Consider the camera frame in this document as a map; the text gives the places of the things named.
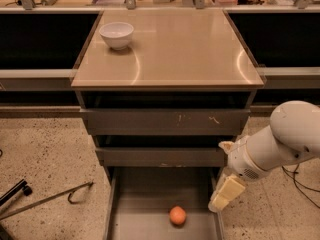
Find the white bowl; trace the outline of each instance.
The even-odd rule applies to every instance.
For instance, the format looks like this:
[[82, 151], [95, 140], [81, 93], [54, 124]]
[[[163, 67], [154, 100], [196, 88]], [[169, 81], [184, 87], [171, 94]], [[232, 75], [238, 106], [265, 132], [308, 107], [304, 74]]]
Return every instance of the white bowl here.
[[103, 25], [99, 34], [105, 43], [114, 50], [122, 50], [132, 40], [133, 26], [125, 22], [112, 22]]

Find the cabinet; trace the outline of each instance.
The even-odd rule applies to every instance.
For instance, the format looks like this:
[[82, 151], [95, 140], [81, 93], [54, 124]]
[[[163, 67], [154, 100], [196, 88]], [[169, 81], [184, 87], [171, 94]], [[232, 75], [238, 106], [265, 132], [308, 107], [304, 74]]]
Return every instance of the cabinet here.
[[99, 26], [111, 21], [134, 26], [132, 43], [116, 52], [96, 31], [72, 81], [112, 186], [107, 238], [131, 223], [131, 239], [150, 239], [150, 227], [168, 238], [179, 229], [164, 217], [180, 203], [191, 212], [178, 239], [201, 227], [201, 239], [222, 239], [207, 209], [225, 166], [218, 143], [242, 132], [263, 81], [221, 10], [108, 10]]

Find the wire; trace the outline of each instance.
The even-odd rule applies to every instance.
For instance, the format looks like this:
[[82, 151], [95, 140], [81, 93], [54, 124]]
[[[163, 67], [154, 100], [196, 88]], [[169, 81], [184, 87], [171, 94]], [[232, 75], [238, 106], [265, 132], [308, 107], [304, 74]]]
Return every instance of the wire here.
[[295, 187], [300, 191], [301, 194], [303, 194], [312, 204], [314, 204], [317, 208], [320, 209], [320, 205], [316, 204], [315, 201], [313, 201], [305, 192], [303, 192], [301, 190], [301, 188], [298, 186], [298, 184], [302, 187], [304, 187], [305, 189], [314, 191], [314, 192], [318, 192], [320, 193], [320, 190], [317, 189], [313, 189], [310, 187], [305, 186], [304, 184], [300, 183], [299, 181], [296, 180], [296, 175], [299, 174], [299, 172], [297, 171], [299, 168], [300, 164], [298, 164], [296, 166], [296, 168], [294, 169], [294, 171], [289, 171], [288, 169], [286, 169], [285, 167], [282, 166], [282, 170], [285, 172], [285, 174], [290, 177], [291, 179], [293, 179], [293, 183], [295, 185]]

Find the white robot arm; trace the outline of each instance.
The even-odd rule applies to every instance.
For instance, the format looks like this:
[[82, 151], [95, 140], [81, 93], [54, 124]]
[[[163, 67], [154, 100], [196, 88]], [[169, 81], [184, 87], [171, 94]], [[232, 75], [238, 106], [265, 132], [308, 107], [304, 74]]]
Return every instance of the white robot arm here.
[[245, 181], [266, 177], [272, 169], [320, 158], [320, 108], [303, 101], [279, 105], [270, 125], [235, 143], [221, 142], [228, 173], [220, 177], [209, 209], [222, 210], [245, 189]]

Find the speckled floor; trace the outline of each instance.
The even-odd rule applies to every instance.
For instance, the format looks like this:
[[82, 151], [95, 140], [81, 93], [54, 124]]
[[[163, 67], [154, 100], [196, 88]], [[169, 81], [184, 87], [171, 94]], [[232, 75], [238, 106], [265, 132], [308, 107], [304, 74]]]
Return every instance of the speckled floor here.
[[[25, 118], [0, 113], [0, 195], [24, 178], [33, 189], [0, 208], [9, 212], [88, 181], [71, 205], [67, 195], [2, 220], [16, 240], [102, 239], [110, 191], [94, 145], [80, 118], [65, 113], [27, 113]], [[268, 115], [250, 118], [243, 134], [268, 124]], [[320, 159], [300, 166], [298, 179], [320, 189]], [[320, 204], [319, 193], [308, 192]], [[223, 212], [226, 240], [320, 239], [320, 210], [306, 200], [282, 170], [249, 187]]]

